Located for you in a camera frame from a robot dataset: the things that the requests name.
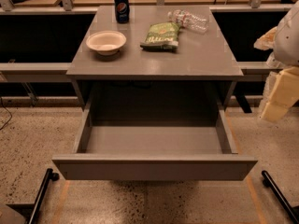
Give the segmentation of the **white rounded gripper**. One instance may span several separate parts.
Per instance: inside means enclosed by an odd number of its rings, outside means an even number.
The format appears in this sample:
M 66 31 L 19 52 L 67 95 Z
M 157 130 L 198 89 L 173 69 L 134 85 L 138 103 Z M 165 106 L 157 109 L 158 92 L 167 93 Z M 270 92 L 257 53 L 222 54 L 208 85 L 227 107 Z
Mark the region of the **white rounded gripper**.
M 277 27 L 273 27 L 260 36 L 253 44 L 255 49 L 272 50 L 274 48 Z M 275 58 L 272 50 L 266 60 L 270 68 L 283 68 L 284 63 Z M 270 72 L 263 88 L 263 99 L 259 104 L 261 119 L 277 122 L 299 101 L 299 67 L 292 66 L 279 73 Z

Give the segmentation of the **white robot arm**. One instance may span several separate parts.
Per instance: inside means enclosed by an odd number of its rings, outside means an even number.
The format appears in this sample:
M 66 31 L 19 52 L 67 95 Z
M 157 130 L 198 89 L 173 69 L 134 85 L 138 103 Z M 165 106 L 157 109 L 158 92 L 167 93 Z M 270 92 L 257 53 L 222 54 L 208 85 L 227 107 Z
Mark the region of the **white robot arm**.
M 277 122 L 299 101 L 299 1 L 253 47 L 273 50 L 266 64 L 271 68 L 283 67 L 279 73 L 271 72 L 268 76 L 260 103 L 260 119 Z

